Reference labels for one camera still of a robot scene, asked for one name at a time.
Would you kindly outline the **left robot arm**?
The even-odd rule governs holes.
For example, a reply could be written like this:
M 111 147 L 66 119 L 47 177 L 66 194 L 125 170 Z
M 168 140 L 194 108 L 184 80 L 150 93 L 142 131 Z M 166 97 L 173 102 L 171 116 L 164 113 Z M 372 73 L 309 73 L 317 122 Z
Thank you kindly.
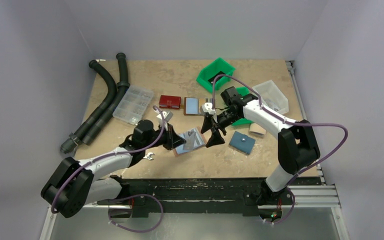
M 174 127 L 165 123 L 154 129 L 150 120 L 141 120 L 114 150 L 102 155 L 76 160 L 67 157 L 61 161 L 40 192 L 51 205 L 52 212 L 70 218 L 84 205 L 101 200 L 113 200 L 125 194 L 128 184 L 120 177 L 105 176 L 139 163 L 149 148 L 164 147 L 173 150 L 186 143 Z

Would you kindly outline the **pink leather card holder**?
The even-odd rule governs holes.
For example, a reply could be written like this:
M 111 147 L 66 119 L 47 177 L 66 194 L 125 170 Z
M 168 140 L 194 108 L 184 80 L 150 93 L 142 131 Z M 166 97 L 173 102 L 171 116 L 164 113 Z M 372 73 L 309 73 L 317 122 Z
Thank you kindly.
M 207 140 L 201 133 L 200 127 L 195 127 L 180 133 L 179 136 L 186 140 L 186 143 L 176 147 L 173 150 L 176 157 L 190 153 L 198 148 L 204 147 L 207 144 Z

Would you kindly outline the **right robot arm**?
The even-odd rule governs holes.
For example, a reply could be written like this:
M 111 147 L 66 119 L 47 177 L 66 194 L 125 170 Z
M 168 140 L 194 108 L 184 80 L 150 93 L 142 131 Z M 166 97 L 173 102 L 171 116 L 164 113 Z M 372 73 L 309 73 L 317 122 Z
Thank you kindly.
M 314 130 L 308 121 L 285 117 L 264 106 L 255 94 L 241 95 L 235 87 L 224 90 L 221 97 L 226 105 L 221 113 L 216 112 L 214 101 L 201 106 L 204 113 L 201 133 L 211 132 L 206 147 L 224 144 L 226 128 L 242 118 L 270 133 L 277 140 L 278 166 L 262 183 L 263 191 L 282 191 L 298 171 L 321 156 Z

